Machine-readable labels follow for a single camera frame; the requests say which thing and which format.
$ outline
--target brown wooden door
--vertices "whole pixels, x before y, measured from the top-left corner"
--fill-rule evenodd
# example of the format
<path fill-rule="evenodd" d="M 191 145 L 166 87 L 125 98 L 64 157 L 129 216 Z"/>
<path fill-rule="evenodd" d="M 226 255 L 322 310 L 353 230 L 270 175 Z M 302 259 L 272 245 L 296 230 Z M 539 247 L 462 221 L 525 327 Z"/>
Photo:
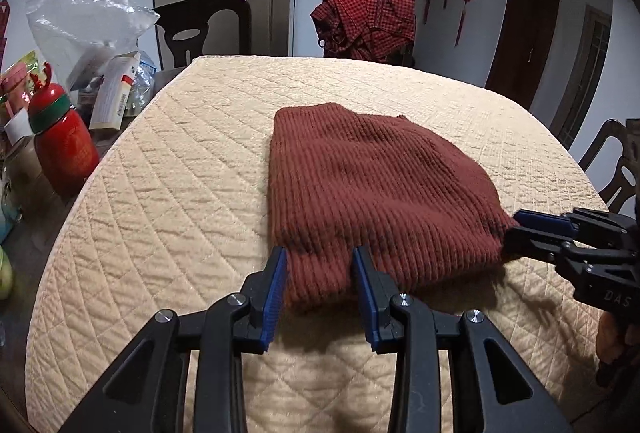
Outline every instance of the brown wooden door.
<path fill-rule="evenodd" d="M 507 0 L 485 88 L 529 109 L 545 69 L 560 0 Z"/>

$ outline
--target dining chair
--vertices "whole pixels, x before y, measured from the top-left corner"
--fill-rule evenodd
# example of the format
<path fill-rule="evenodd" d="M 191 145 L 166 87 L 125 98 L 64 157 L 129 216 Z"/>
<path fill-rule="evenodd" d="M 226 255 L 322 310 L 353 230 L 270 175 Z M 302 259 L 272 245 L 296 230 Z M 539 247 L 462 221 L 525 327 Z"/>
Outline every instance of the dining chair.
<path fill-rule="evenodd" d="M 239 54 L 251 55 L 251 7 L 247 0 L 183 0 L 155 7 L 160 15 L 157 24 L 164 29 L 164 40 L 174 56 L 174 67 L 187 66 L 190 60 L 203 53 L 204 41 L 209 33 L 209 19 L 221 10 L 232 10 L 238 16 Z M 196 29 L 190 38 L 176 40 L 175 35 Z"/>
<path fill-rule="evenodd" d="M 622 172 L 622 168 L 627 168 L 631 174 L 634 174 L 633 167 L 628 160 L 630 155 L 626 135 L 626 127 L 620 121 L 609 119 L 602 125 L 588 150 L 582 156 L 580 162 L 578 162 L 582 171 L 587 171 L 587 168 L 593 162 L 593 159 L 596 158 L 596 155 L 609 137 L 619 140 L 622 144 L 622 155 L 620 155 L 618 163 L 616 164 L 613 178 L 609 184 L 598 193 L 605 204 L 611 201 L 609 204 L 610 212 L 620 212 L 625 202 L 636 194 L 636 188 L 631 185 Z"/>

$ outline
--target maroon knit hat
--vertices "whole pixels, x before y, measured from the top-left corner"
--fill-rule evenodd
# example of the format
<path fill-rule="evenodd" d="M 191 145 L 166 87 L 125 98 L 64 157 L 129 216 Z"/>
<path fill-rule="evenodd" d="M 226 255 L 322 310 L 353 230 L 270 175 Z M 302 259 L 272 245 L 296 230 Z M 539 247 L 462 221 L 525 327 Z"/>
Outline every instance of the maroon knit hat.
<path fill-rule="evenodd" d="M 404 116 L 338 104 L 278 110 L 268 195 L 271 243 L 289 252 L 288 307 L 344 297 L 354 246 L 412 291 L 500 263 L 516 225 L 452 143 Z"/>

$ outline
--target door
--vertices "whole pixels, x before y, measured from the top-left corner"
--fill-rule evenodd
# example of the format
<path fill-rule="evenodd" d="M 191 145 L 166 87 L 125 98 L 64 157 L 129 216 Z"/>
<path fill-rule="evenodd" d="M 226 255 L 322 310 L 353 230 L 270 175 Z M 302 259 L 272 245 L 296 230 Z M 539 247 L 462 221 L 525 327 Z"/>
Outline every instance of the door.
<path fill-rule="evenodd" d="M 507 0 L 485 88 L 529 109 L 545 69 L 560 0 Z"/>
<path fill-rule="evenodd" d="M 607 56 L 611 16 L 586 5 L 580 46 L 560 106 L 549 130 L 566 148 L 571 148 L 600 81 Z"/>

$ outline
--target green lid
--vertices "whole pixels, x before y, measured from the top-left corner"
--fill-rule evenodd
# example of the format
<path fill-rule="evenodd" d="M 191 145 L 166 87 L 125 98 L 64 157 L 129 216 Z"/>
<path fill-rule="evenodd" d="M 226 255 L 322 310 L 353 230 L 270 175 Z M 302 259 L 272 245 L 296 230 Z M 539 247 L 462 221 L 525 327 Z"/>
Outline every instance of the green lid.
<path fill-rule="evenodd" d="M 36 113 L 29 113 L 29 124 L 31 131 L 36 135 L 49 129 L 71 108 L 71 101 L 67 95 L 60 95 L 49 106 Z"/>

